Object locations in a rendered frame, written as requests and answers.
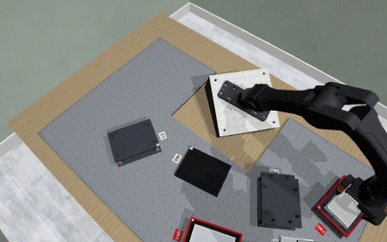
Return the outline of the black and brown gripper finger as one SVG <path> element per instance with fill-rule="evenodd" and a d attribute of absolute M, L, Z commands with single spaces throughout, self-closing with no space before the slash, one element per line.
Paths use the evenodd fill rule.
<path fill-rule="evenodd" d="M 339 186 L 336 188 L 336 195 L 342 194 L 345 191 L 345 188 L 339 184 Z"/>
<path fill-rule="evenodd" d="M 385 208 L 384 212 L 387 213 L 387 208 Z M 366 217 L 365 215 L 363 215 L 361 219 L 366 220 L 366 221 L 372 223 L 374 226 L 376 226 L 376 224 L 374 224 L 374 223 L 373 223 L 368 217 Z"/>

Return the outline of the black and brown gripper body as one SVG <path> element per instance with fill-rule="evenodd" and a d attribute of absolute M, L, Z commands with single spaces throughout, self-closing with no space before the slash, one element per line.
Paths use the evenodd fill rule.
<path fill-rule="evenodd" d="M 384 212 L 387 202 L 384 203 L 372 197 L 370 192 L 371 183 L 358 188 L 362 182 L 363 180 L 360 177 L 355 179 L 352 175 L 348 175 L 340 185 L 346 188 L 345 193 L 348 193 L 358 203 L 357 208 L 374 224 L 379 226 L 387 216 L 387 213 Z M 348 187 L 350 184 L 351 186 Z"/>

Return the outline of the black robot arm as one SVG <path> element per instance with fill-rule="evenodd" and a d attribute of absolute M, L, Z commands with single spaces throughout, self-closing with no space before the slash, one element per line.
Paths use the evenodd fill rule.
<path fill-rule="evenodd" d="M 243 89 L 226 80 L 218 97 L 261 121 L 270 111 L 282 111 L 303 117 L 317 129 L 345 132 L 375 171 L 358 188 L 371 183 L 371 195 L 387 202 L 387 133 L 373 108 L 379 101 L 376 93 L 336 82 L 294 91 L 274 89 L 268 84 Z M 344 105 L 358 106 L 345 111 L 341 110 Z"/>

